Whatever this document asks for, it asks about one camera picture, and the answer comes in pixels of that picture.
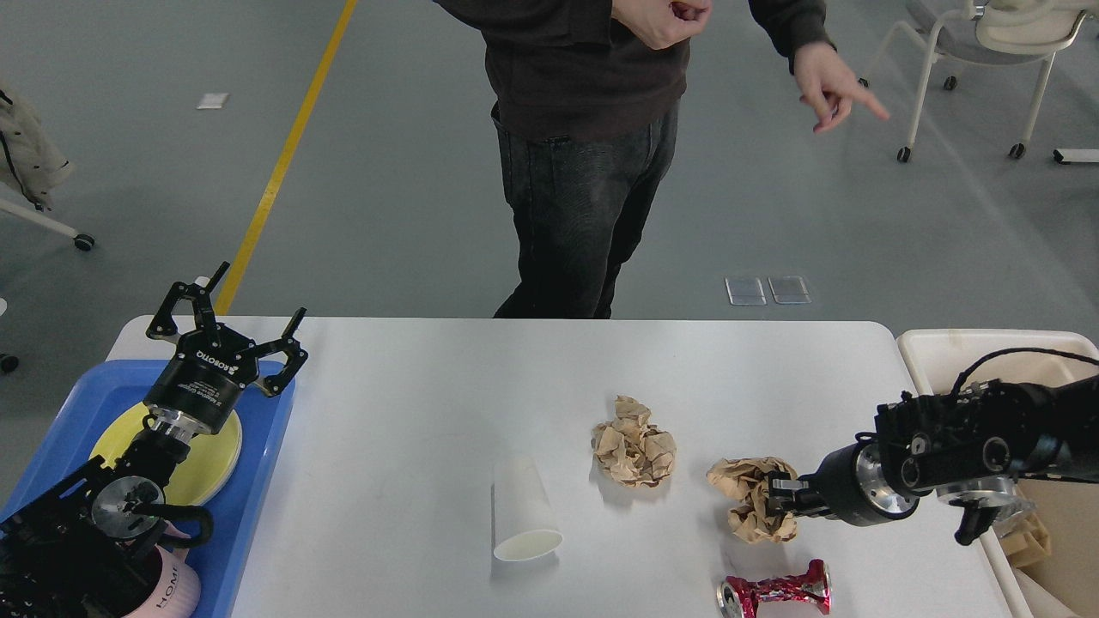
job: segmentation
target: chair wheel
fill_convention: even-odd
[[[76,245],[80,251],[91,251],[91,247],[96,246],[96,239],[89,236],[88,234],[77,234],[73,239],[73,244]]]
[[[11,354],[0,354],[0,372],[10,374],[19,366],[19,358]]]

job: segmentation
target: yellow floor line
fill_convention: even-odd
[[[214,312],[219,316],[229,313],[229,308],[233,305],[236,289],[241,286],[241,280],[244,279],[244,271],[247,269],[248,262],[252,261],[252,254],[259,242],[259,234],[263,233],[264,225],[267,223],[267,216],[270,214],[271,206],[275,205],[275,198],[282,186],[282,178],[286,177],[286,172],[293,159],[293,153],[298,150],[298,142],[301,141],[301,134],[306,132],[306,124],[309,123],[309,117],[313,113],[317,97],[321,93],[321,87],[324,86],[324,78],[329,75],[332,59],[336,55],[336,49],[340,48],[344,31],[347,30],[347,22],[351,21],[351,15],[355,12],[355,4],[357,3],[358,0],[347,0],[344,3],[340,21],[336,22],[332,37],[329,38],[329,45],[324,48],[321,64],[317,66],[317,73],[313,74],[313,81],[309,85],[306,99],[301,101],[301,108],[298,110],[298,117],[293,120],[293,126],[290,128],[290,134],[286,137],[282,153],[278,157],[278,163],[275,164],[271,177],[267,181],[267,188],[264,189],[264,197],[260,198],[256,213],[252,217],[248,231],[244,233],[244,241],[241,242],[241,247],[236,251],[233,265],[230,266],[229,274],[225,276],[225,285],[218,295],[218,302],[214,304]]]

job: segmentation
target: gray floor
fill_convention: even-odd
[[[233,260],[342,7],[0,4],[3,77],[77,166],[54,216],[98,241],[81,253],[0,214],[0,350],[23,361],[0,377],[0,498],[119,329],[171,282]],[[830,10],[856,70],[904,14],[899,0]],[[1087,23],[1058,55],[1023,159],[1006,153],[1036,65],[969,68],[951,93],[933,86],[900,165],[911,44],[895,43],[873,80],[891,121],[858,110],[814,136],[785,60],[745,7],[722,3],[693,43],[676,164],[615,317],[1099,341],[1099,166],[1051,159],[1054,147],[1099,146],[1096,34]],[[932,84],[946,75],[936,67]],[[196,111],[203,92],[231,92],[227,107]],[[360,2],[232,312],[491,314],[517,279],[491,101],[476,32],[430,2]],[[723,277],[770,275],[803,276],[813,302],[730,306]]]

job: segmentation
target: man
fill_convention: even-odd
[[[520,284],[498,318],[610,318],[675,151],[689,38],[712,0],[435,0],[485,38]],[[748,0],[790,60],[814,132],[888,113],[824,31],[823,0]]]

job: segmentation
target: paper cup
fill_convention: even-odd
[[[124,618],[188,618],[199,604],[202,585],[195,570],[184,563],[186,552],[173,553],[160,545],[156,551],[152,558],[160,564],[160,580],[145,603]]]
[[[562,536],[550,508],[534,459],[520,455],[499,462],[492,474],[492,555],[518,562],[557,549]]]

